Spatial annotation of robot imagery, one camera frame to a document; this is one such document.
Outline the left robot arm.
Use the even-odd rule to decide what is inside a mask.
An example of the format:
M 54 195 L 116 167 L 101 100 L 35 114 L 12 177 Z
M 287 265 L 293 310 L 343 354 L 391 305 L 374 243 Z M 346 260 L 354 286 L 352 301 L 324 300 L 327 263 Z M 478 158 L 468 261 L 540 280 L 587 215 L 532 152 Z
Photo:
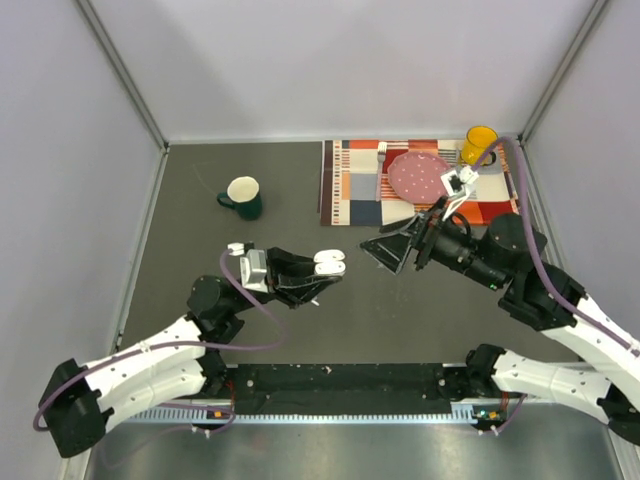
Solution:
M 92 449 L 150 408 L 201 393 L 220 394 L 227 382 L 221 354 L 239 348 L 233 342 L 244 326 L 239 314 L 256 308 L 276 326 L 276 339 L 256 350 L 279 347 L 283 324 L 268 303 L 290 309 L 315 303 L 342 280 L 346 256 L 339 249 L 304 256 L 237 242 L 222 252 L 219 265 L 220 275 L 194 282 L 186 314 L 158 333 L 103 359 L 85 364 L 69 359 L 54 369 L 32 427 L 51 436 L 61 457 Z

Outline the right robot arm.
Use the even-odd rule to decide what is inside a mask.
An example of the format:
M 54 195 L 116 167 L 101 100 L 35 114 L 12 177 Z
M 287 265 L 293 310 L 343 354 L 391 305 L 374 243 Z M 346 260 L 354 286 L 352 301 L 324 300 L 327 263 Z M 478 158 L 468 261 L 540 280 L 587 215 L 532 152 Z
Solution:
M 499 307 L 534 331 L 555 340 L 589 364 L 557 367 L 503 347 L 471 350 L 461 372 L 441 374 L 441 391 L 461 398 L 537 397 L 598 420 L 631 444 L 639 442 L 639 345 L 598 307 L 585 288 L 562 269 L 535 269 L 546 237 L 520 215 L 495 217 L 480 237 L 460 213 L 446 218 L 444 203 L 381 228 L 360 248 L 393 274 L 406 263 L 421 270 L 431 262 L 503 295 Z

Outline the small white earbud case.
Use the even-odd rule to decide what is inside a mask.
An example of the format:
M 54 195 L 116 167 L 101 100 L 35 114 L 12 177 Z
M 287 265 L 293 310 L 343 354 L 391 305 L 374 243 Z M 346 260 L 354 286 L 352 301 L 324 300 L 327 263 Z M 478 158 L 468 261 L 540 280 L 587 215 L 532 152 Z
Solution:
M 314 257 L 314 273 L 320 276 L 342 276 L 346 272 L 346 255 L 338 249 L 318 251 Z

